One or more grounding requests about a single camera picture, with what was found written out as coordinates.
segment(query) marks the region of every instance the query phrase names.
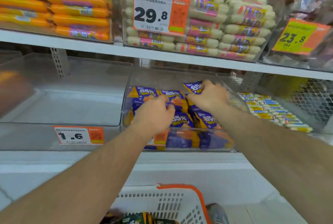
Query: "price tag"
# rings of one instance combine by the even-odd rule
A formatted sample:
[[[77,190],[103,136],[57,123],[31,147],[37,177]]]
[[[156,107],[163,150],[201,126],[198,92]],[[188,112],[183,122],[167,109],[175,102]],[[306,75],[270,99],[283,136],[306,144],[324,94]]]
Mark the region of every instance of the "price tag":
[[[134,0],[134,28],[184,35],[191,0]]]
[[[102,127],[53,126],[60,144],[104,144]]]
[[[309,55],[324,39],[331,26],[290,19],[273,50]]]

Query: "price number 23.8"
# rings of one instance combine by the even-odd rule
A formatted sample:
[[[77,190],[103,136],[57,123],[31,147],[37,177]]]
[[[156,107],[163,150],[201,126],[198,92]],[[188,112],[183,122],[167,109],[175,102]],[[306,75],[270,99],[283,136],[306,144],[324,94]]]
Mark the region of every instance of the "price number 23.8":
[[[135,11],[139,12],[139,14],[134,17],[135,21],[140,21],[140,22],[146,21],[147,23],[153,23],[156,21],[156,11],[153,9],[147,9],[147,11],[145,11],[144,8],[142,8],[142,7],[136,7]],[[162,16],[160,18],[162,20],[167,20],[168,13],[166,11],[163,11]]]
[[[303,37],[301,37],[301,39],[299,41],[297,41],[296,36],[297,36],[297,34],[286,32],[283,34],[283,37],[281,37],[279,39],[279,41],[284,43],[283,46],[289,47],[292,42],[294,42],[295,44],[300,43],[300,45],[301,45],[306,39],[306,37],[303,36]]]

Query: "shopping basket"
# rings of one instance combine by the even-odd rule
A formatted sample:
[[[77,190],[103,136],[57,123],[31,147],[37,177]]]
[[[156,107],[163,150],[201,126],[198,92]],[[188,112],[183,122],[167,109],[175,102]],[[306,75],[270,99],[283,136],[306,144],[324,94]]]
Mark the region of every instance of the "shopping basket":
[[[211,224],[201,192],[192,185],[125,186],[111,206],[126,215],[148,212],[179,224]]]

